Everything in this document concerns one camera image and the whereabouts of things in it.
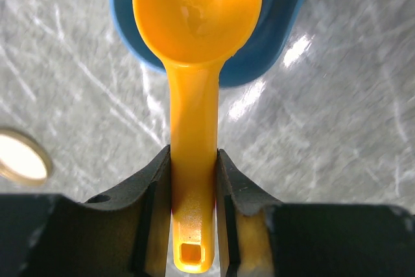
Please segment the yellow plastic scoop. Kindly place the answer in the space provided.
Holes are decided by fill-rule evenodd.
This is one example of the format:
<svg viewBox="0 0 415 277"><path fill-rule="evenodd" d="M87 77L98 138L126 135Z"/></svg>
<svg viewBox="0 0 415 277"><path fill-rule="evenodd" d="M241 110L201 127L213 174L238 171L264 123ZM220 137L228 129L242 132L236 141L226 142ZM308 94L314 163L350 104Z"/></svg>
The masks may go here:
<svg viewBox="0 0 415 277"><path fill-rule="evenodd" d="M147 47L168 78L173 256L203 273L214 255L219 75L248 41L262 0L132 0Z"/></svg>

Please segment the blue lollipop tray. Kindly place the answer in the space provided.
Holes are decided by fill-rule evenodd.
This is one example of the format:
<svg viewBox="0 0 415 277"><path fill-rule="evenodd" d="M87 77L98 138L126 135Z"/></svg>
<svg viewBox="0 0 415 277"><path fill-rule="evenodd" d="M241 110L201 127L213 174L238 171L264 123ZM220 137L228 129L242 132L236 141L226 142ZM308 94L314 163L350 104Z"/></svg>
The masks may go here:
<svg viewBox="0 0 415 277"><path fill-rule="evenodd" d="M259 21L247 43L230 58L219 77L221 88L247 84L266 73L279 58L304 0L263 0ZM113 22L128 50L146 68L166 74L137 29L132 0L110 0Z"/></svg>

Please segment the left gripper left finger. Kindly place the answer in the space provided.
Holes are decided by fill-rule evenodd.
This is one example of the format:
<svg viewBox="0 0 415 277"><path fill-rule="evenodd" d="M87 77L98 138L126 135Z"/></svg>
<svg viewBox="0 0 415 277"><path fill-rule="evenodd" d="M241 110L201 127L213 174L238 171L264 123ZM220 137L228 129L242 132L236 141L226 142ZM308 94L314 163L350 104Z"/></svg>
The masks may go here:
<svg viewBox="0 0 415 277"><path fill-rule="evenodd" d="M76 202L1 195L2 276L164 276L170 149L116 186Z"/></svg>

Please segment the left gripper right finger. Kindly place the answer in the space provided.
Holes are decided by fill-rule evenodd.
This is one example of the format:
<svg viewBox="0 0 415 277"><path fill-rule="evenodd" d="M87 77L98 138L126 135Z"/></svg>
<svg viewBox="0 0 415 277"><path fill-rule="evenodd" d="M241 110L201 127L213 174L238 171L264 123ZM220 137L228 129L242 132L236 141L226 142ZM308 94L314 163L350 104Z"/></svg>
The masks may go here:
<svg viewBox="0 0 415 277"><path fill-rule="evenodd" d="M402 207L282 202L224 150L216 178L222 276L414 275L414 215Z"/></svg>

